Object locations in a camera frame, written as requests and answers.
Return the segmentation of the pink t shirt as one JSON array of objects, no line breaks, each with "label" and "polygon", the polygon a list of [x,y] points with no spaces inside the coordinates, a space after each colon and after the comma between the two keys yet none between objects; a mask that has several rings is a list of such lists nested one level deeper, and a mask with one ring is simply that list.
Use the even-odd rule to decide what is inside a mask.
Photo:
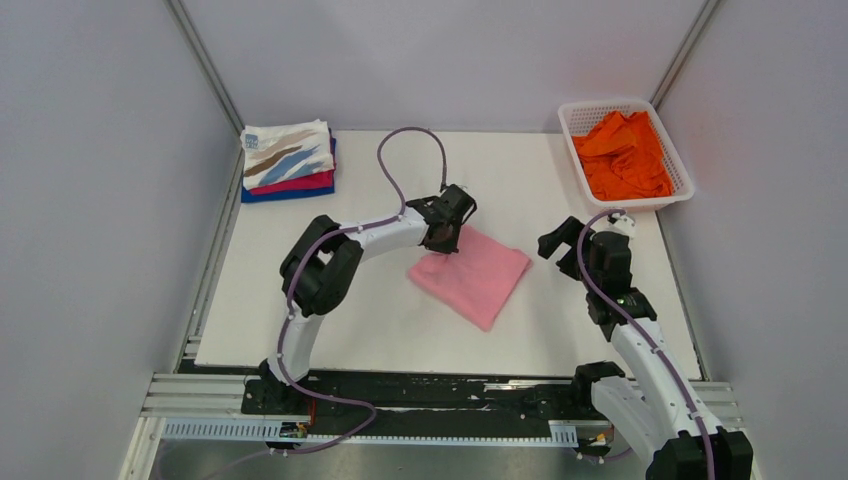
[{"label": "pink t shirt", "polygon": [[411,282],[483,332],[496,319],[532,260],[473,227],[459,236],[458,251],[430,253],[407,272]]}]

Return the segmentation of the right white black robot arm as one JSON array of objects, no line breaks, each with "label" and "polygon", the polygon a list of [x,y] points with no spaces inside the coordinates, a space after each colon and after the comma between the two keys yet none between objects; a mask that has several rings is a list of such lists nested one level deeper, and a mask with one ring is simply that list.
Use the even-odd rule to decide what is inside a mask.
[{"label": "right white black robot arm", "polygon": [[585,287],[590,319],[626,364],[578,366],[572,406],[609,420],[648,479],[748,479],[751,442],[707,407],[668,348],[655,309],[632,284],[631,224],[624,210],[612,209],[587,222],[570,216],[538,239],[544,259],[567,246],[556,265]]}]

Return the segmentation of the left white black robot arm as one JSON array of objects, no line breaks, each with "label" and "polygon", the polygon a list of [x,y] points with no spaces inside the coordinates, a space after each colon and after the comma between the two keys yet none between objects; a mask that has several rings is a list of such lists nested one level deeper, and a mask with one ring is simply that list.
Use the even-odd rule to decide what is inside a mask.
[{"label": "left white black robot arm", "polygon": [[381,219],[339,223],[327,215],[314,218],[279,268],[285,313],[265,362],[262,399],[283,413],[330,400],[328,394],[308,392],[302,380],[310,371],[322,323],[344,301],[359,266],[404,248],[455,254],[461,230],[476,210],[471,195],[448,185],[436,196],[403,202],[399,212]]}]

